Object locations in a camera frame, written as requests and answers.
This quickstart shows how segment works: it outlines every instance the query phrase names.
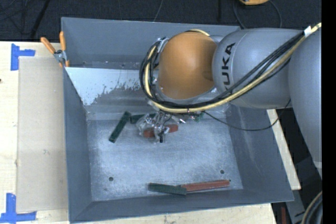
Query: blue tape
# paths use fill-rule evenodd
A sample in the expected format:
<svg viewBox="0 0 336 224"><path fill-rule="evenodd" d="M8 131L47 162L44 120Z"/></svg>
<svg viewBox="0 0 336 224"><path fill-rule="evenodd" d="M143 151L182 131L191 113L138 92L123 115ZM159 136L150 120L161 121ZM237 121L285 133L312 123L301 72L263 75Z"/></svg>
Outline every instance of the blue tape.
<svg viewBox="0 0 336 224"><path fill-rule="evenodd" d="M25 214L16 213L16 196L11 193L6 194L6 212L1 213L0 223L16 224L17 221L30 221L36 219L36 211Z"/></svg>
<svg viewBox="0 0 336 224"><path fill-rule="evenodd" d="M19 69L19 56L34 56L35 50L20 50L20 47L12 43L12 56L10 63L10 70Z"/></svg>

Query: cable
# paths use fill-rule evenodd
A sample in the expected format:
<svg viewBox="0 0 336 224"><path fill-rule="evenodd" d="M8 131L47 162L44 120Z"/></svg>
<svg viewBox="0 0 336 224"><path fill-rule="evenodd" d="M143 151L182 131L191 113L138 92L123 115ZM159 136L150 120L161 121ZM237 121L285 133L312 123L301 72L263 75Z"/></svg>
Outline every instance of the cable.
<svg viewBox="0 0 336 224"><path fill-rule="evenodd" d="M288 101L288 103L285 105L284 109L287 108L287 106L289 105L290 101L291 101L291 100L289 99L289 101ZM282 116L284 110L281 111L281 113L278 115L278 117L277 117L277 119L274 121L274 123L272 123L271 125L269 125L269 126L267 126L267 127L258 128L258 129L245 129L245 128L236 127L236 126L233 126L233 125L231 125L231 124L229 124L229 123L227 123L227 122L224 122L224 121L222 121L222 120L216 118L215 116L211 115L210 113L208 113L208 112L206 112L206 111L203 111L203 112L204 112L205 114L209 115L210 117L212 117L214 120L217 120L217 121L219 121L219 122L221 122L221 123L224 123L225 125L227 125L227 126L229 126L229 127L231 127L231 128L238 129L238 130L241 130L241 131L251 131L251 132L254 132L254 131L263 131L263 130L266 130L266 129L269 129L269 128L273 127L274 124L276 124L277 121L281 118L281 116Z"/></svg>
<svg viewBox="0 0 336 224"><path fill-rule="evenodd" d="M238 2L237 2L237 1L233 1L233 2L232 2L232 8L233 8L233 12L234 12L234 14L235 14L235 16L236 16L236 19L238 20L238 22L239 22L241 28L242 28L242 29L246 29L247 27L242 23L242 21L241 21L241 20L239 19L239 17L238 17L238 14L237 14L237 6L238 6Z"/></svg>
<svg viewBox="0 0 336 224"><path fill-rule="evenodd" d="M269 61L266 65L263 66L263 68L258 72L258 74L256 74L254 76L254 78L250 81L254 81L255 79L259 78L262 73L265 72L265 70L274 62L274 61ZM262 81L259 85L261 85L262 83L264 83L265 81L271 79L273 76L275 76L277 73L279 73L288 63L289 63L290 59L287 60L287 62L285 62L276 72L274 72L272 75L268 76L264 81ZM259 69L259 66L262 65L264 61L260 62L260 64L258 64L255 68L253 68L249 73L247 73L245 76L243 76L240 80L238 80L233 86L231 86L229 89L227 89L226 91L222 92L217 98L214 98L212 101L219 101L221 98L224 98L225 96L227 96L228 94L231 94L233 92L233 90L237 89L239 85L241 85L243 82L245 82L247 80L247 78L255 72L255 70Z"/></svg>
<svg viewBox="0 0 336 224"><path fill-rule="evenodd" d="M7 7L2 7L2 12L4 12L5 10L7 10L7 9L9 9L10 8L10 6L12 6L13 5L13 3L15 2L16 0L12 0L12 2L7 6Z"/></svg>
<svg viewBox="0 0 336 224"><path fill-rule="evenodd" d="M163 130L164 125L165 125L165 124L166 124L172 117L173 117L173 115L170 115L170 117L169 117L167 120L165 120L164 123L162 123L161 131Z"/></svg>
<svg viewBox="0 0 336 224"><path fill-rule="evenodd" d="M276 9L278 15L279 15L279 19L280 19L280 25L279 25L279 28L282 27L282 17L281 17L281 13L278 9L278 7L274 4L274 2L272 0L269 0L269 2L273 5L273 7Z"/></svg>
<svg viewBox="0 0 336 224"><path fill-rule="evenodd" d="M24 10L21 14L21 35L24 34L24 29L25 29L25 25L26 25L26 13L27 13L27 3L28 3L28 0L22 0L22 5L24 7Z"/></svg>
<svg viewBox="0 0 336 224"><path fill-rule="evenodd" d="M6 15L6 17L5 18L2 18L1 20L5 20L5 19L9 19L11 22L12 22L12 24L15 26L15 28L21 33L21 34L25 34L23 31L22 31L22 28L20 28L15 22L14 22L14 20L12 19L12 16L14 16L15 14L17 14L18 12L16 12L16 13L14 13L14 14L12 14L12 15L8 15L7 13L6 13L6 9L8 9L13 3L14 3L14 1L15 0L13 0L6 8L4 8L3 6L2 6L2 4L0 3L0 9L1 9L1 11L2 11L2 13L4 13L5 15Z"/></svg>
<svg viewBox="0 0 336 224"><path fill-rule="evenodd" d="M314 27L312 27L311 28L311 33L317 31L321 26L322 26L322 24L319 23L319 24L315 25ZM292 46L290 49L288 49L288 51L285 53L285 55L282 56L278 62L276 62L271 68L269 68L267 71L265 71L265 73L263 73L260 77L256 78L255 80L250 82L248 85L244 86L242 89L240 89L237 92L221 99L218 102L215 102L215 103L212 103L212 104L209 104L209 105L199 106L199 107L196 107L196 108L169 107L169 106L166 106L164 104L158 103L157 100L153 97L154 95L151 93L148 78L149 78L149 68L150 68L149 60L151 59L152 55L154 54L155 50L157 49L157 44L156 45L154 44L149 51L147 59L146 60L144 59L144 61L143 61L143 63L144 63L144 92L151 99L151 102L154 106L156 106L159 109L161 109L163 111L166 111L166 112L190 113L190 112L198 112L198 111L208 110L208 109L214 108L216 106L223 105L223 104L225 104L229 101L232 101L232 100L240 97L244 93L250 91L255 86L257 86L258 84L260 84L261 82L266 80L268 75L270 75L274 70L276 70L281 65L283 65L291 57L291 55L294 53L294 51L298 48L298 46L305 39L306 39L306 36L302 35L302 37L295 43L295 45Z"/></svg>
<svg viewBox="0 0 336 224"><path fill-rule="evenodd" d="M320 206L320 204L322 204L322 191L320 191L316 195L313 201L311 201L309 206L306 208L301 224L309 224L312 215L315 213L316 209Z"/></svg>
<svg viewBox="0 0 336 224"><path fill-rule="evenodd" d="M0 22L3 21L3 20L6 20L6 19L9 19L9 18L13 17L14 15L16 15L16 14L22 12L22 11L23 11L22 9L19 9L19 10L16 10L15 12L13 12L13 13L10 14L10 15L8 15L7 13L5 13L5 12L3 11L3 13L6 15L6 17L1 18L1 19L0 19Z"/></svg>

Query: yellow cable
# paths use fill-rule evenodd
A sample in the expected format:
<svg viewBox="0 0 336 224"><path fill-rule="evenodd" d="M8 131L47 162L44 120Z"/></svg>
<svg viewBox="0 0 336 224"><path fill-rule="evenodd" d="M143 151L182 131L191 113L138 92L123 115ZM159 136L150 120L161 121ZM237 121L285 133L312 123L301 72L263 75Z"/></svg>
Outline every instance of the yellow cable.
<svg viewBox="0 0 336 224"><path fill-rule="evenodd" d="M321 27L321 23L317 24L316 26L314 26L311 29L311 33L314 33L316 30L318 30ZM255 81L251 82L250 84L246 85L245 87L243 87L242 89L240 89L239 91L231 94L230 96L226 97L225 99L222 99L216 103L213 104L209 104L209 105L205 105L205 106L200 106L198 108L168 108L165 107L164 105L158 104L154 101L153 104L158 107L159 109L166 111L166 112L170 112L170 113L189 113L189 112L198 112L198 111L204 111L204 110L208 110L211 108L215 108L219 105L223 105L229 101L232 101L233 99L236 99L238 97L240 97L241 95L243 95L244 93L246 93L247 91L251 90L252 88L254 88L256 85L258 85L259 83L261 83L270 73L272 73L276 68L278 68L279 66L281 66L286 60L288 60L288 58L294 53L294 51L298 48L298 46L306 39L306 36L302 36L299 41L290 49L288 50L288 52L280 58L280 60L273 65L270 69L268 69L264 74L262 74L258 79L256 79ZM150 51L148 59L150 59L150 57L152 56L154 52L154 48ZM146 92L152 96L152 94L150 93L150 88L148 85L148 70L149 70L149 63L146 65L145 68L145 90Z"/></svg>

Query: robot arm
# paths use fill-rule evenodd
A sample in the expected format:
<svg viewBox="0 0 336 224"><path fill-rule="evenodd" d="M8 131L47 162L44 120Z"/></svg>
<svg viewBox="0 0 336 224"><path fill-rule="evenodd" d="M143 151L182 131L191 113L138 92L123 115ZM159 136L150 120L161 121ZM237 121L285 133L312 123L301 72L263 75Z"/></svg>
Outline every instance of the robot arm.
<svg viewBox="0 0 336 224"><path fill-rule="evenodd" d="M281 109L291 101L315 165L321 167L321 24L304 32L257 28L225 37L195 29L180 33L151 47L140 82L150 104L172 115L200 113L228 102Z"/></svg>

